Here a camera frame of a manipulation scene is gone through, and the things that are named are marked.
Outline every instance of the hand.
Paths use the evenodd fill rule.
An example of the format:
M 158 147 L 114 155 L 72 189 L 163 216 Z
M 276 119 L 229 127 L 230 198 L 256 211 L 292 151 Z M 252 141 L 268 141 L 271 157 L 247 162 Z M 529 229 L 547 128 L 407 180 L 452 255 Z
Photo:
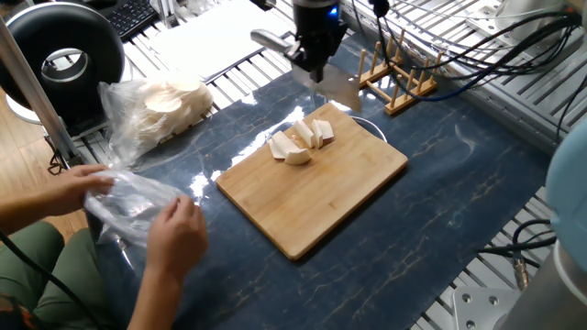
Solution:
M 188 196 L 174 199 L 150 227 L 147 270 L 183 282 L 208 248 L 205 217 Z
M 47 205 L 47 215 L 66 215 L 81 209 L 89 190 L 107 191 L 114 184 L 113 178 L 90 175 L 107 169 L 102 164 L 80 165 L 60 175 L 39 192 L 39 198 Z

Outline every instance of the white paper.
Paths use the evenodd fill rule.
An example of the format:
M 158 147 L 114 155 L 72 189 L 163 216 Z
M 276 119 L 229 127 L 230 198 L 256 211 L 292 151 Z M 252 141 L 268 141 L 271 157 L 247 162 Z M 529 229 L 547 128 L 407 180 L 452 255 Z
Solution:
M 289 31 L 273 13 L 262 11 L 249 0 L 233 0 L 161 32 L 153 39 L 152 49 L 177 71 L 206 80 L 261 49 L 250 39 L 250 31 L 256 28 L 278 36 Z

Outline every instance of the keyboard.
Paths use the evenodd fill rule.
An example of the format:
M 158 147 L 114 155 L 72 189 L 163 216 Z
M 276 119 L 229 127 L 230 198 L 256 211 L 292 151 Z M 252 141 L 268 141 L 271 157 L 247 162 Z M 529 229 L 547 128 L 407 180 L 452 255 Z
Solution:
M 125 41 L 157 19 L 157 12 L 150 6 L 149 0 L 129 0 L 106 16 L 106 19 Z

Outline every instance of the wooden floor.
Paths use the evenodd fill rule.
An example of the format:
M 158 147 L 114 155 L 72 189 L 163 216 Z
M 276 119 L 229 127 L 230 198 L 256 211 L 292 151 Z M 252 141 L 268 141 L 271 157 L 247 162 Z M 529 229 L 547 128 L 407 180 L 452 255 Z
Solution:
M 55 180 L 47 171 L 52 155 L 41 126 L 17 118 L 0 89 L 0 198 L 35 190 Z M 82 211 L 44 220 L 57 227 L 65 241 L 87 227 Z

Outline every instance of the black ring light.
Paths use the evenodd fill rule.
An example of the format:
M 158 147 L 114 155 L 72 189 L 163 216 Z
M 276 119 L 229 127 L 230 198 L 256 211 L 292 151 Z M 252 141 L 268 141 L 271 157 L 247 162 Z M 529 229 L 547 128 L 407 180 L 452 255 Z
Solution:
M 19 13 L 7 25 L 70 135 L 90 128 L 97 117 L 104 120 L 98 83 L 120 81 L 125 55 L 120 37 L 103 16 L 84 5 L 47 3 Z M 65 49 L 82 52 L 70 68 L 44 65 L 49 55 Z M 30 107 L 2 62 L 0 85 Z

